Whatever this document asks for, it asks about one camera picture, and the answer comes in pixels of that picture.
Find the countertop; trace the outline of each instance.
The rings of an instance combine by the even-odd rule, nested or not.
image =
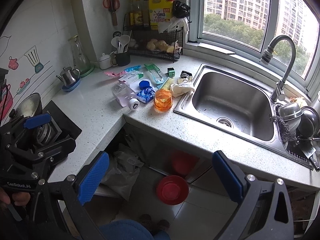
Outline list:
[[[215,65],[193,57],[181,56],[175,62],[157,58],[131,56],[131,63],[126,67],[114,67],[105,71],[118,73],[129,66],[156,64],[163,73],[173,67],[176,77],[182,70],[196,74],[200,65]],[[297,186],[320,188],[320,173],[312,171],[288,158],[262,148],[256,144],[235,137],[224,131],[194,121],[173,112],[180,98],[174,99],[173,107],[165,113],[157,113],[153,103],[140,104],[136,111],[122,108],[114,99],[111,88],[117,79],[106,80],[100,69],[81,79],[80,84],[71,92],[60,90],[52,100],[82,129],[76,139],[76,149],[58,165],[49,178],[49,182],[65,179],[69,174],[77,174],[83,165],[88,164],[96,154],[104,150],[123,125],[128,122],[150,133],[170,136],[181,143],[189,144],[210,157],[216,150],[222,150],[233,162],[245,171],[262,177],[280,177]]]

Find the rag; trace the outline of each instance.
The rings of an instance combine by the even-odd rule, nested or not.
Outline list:
[[[195,87],[193,86],[192,77],[187,78],[178,78],[178,84],[172,84],[170,86],[171,95],[176,98],[189,91],[195,91]]]

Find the window frame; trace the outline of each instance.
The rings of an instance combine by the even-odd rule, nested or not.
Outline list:
[[[207,43],[221,48],[225,48],[234,51],[236,55],[244,57],[246,59],[252,60],[253,62],[261,65],[262,68],[268,68],[272,72],[279,76],[283,76],[287,66],[274,58],[271,59],[268,66],[264,66],[260,63],[260,58],[262,52],[267,48],[268,44],[274,38],[274,33],[276,30],[277,18],[278,18],[278,1],[279,0],[269,0],[268,10],[269,15],[267,18],[265,26],[265,36],[261,42],[260,48],[254,49],[249,45],[243,44],[240,41],[232,40],[231,38],[226,38],[221,35],[211,35],[209,33],[203,33],[203,19],[204,19],[204,0],[190,0],[191,8],[198,8],[190,11],[190,20],[196,24],[190,25],[189,41],[197,43]],[[318,34],[318,43],[315,50],[315,55],[311,63],[310,69],[303,79],[294,71],[291,71],[288,77],[288,81],[296,86],[299,90],[308,94],[308,91],[312,91],[312,88],[317,86],[314,74],[320,73],[320,28]]]

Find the knife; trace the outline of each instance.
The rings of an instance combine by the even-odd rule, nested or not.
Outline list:
[[[311,143],[309,141],[299,141],[298,147],[311,162],[316,172],[319,172],[320,167],[318,165],[318,162],[313,158],[313,154],[316,152],[316,149],[311,145]]]

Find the teapot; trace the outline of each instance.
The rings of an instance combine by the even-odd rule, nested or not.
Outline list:
[[[60,72],[60,76],[56,76],[65,87],[71,87],[75,84],[80,78],[80,71],[78,69],[72,69],[71,67],[64,67],[63,70]]]

